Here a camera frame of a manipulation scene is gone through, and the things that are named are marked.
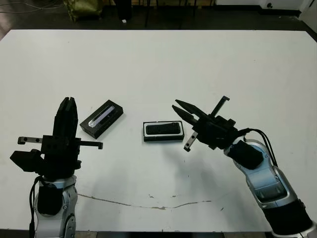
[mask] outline table surface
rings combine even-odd
[[[0,228],[28,229],[35,178],[10,159],[19,136],[50,135],[60,102],[76,100],[79,122],[106,100],[121,116],[82,147],[77,230],[268,231],[231,159],[196,141],[145,143],[144,121],[179,120],[180,99],[239,129],[269,136],[308,214],[317,220],[317,44],[296,31],[14,30],[0,42]],[[79,127],[77,137],[94,140]],[[259,138],[255,134],[249,137]]]

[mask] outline metal rod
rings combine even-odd
[[[103,143],[102,142],[95,142],[95,141],[84,141],[81,140],[78,143],[79,145],[84,145],[84,146],[98,146],[98,149],[102,150],[103,149]]]
[[[223,96],[209,116],[214,118],[216,114],[219,112],[220,108],[223,106],[223,104],[229,100],[230,98]]]

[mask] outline black cable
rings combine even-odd
[[[255,132],[257,132],[257,133],[259,133],[261,135],[261,137],[262,137],[262,139],[263,139],[263,141],[265,143],[265,146],[266,146],[266,148],[268,150],[269,156],[271,157],[273,165],[277,166],[277,161],[276,161],[273,149],[272,149],[272,145],[271,145],[267,135],[263,131],[261,131],[259,129],[250,129],[250,130],[251,131],[255,131]]]
[[[34,200],[35,200],[35,185],[38,183],[38,181],[41,181],[43,185],[45,185],[44,180],[42,176],[37,176],[34,179],[34,183],[32,185],[30,196],[29,196],[29,203],[30,203],[30,209],[31,209],[31,222],[29,225],[29,237],[34,238],[35,236],[35,222],[34,222]]]
[[[54,5],[56,4],[57,0],[55,0],[53,3],[50,3],[48,5],[45,5],[43,7],[39,7],[39,6],[34,6],[34,5],[31,5],[31,4],[28,4],[26,2],[12,2],[12,3],[5,3],[5,4],[0,4],[0,6],[3,6],[3,5],[10,5],[10,4],[25,4],[27,6],[30,6],[30,7],[33,7],[33,8],[36,8],[35,10],[31,10],[31,11],[0,11],[0,13],[12,13],[12,14],[23,14],[23,13],[31,13],[31,12],[34,12],[34,11],[39,11],[39,10],[47,10],[47,9],[54,9],[54,8],[58,8],[58,7],[61,7],[63,4],[61,4],[60,6],[55,6]]]

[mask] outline chair leg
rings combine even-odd
[[[197,5],[197,0],[195,0],[195,2],[194,2],[194,16],[196,15],[196,5]]]
[[[149,19],[149,13],[150,13],[150,3],[151,3],[151,0],[147,0],[147,17],[145,19],[145,27],[148,26],[148,19]]]

